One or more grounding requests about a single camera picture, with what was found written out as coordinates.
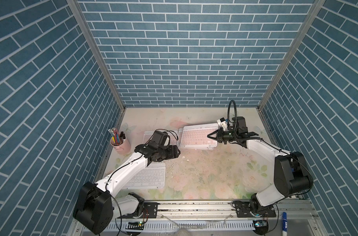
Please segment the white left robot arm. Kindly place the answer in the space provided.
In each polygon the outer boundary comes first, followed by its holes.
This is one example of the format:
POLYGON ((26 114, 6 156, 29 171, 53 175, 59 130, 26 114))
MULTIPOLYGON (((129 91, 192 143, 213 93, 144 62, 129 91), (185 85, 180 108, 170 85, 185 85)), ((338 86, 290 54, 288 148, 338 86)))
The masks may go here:
POLYGON ((176 145, 138 145, 129 159, 111 174, 96 183, 87 182, 80 188, 73 210, 74 219, 98 235, 118 217, 144 216, 145 200, 141 196, 129 193, 117 199, 116 195, 151 163, 175 159, 180 154, 176 145))

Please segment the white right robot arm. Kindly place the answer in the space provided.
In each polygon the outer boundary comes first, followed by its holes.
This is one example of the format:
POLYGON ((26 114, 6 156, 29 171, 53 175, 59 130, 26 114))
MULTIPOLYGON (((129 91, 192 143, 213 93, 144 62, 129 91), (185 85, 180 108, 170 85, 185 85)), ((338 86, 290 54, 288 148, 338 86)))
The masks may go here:
POLYGON ((313 187, 313 177, 300 152, 281 149, 266 142, 257 133, 241 128, 226 131, 219 128, 207 137, 218 143, 237 144, 252 150, 273 164, 273 184, 250 198, 250 212, 255 217, 265 213, 277 202, 303 191, 308 192, 313 187))

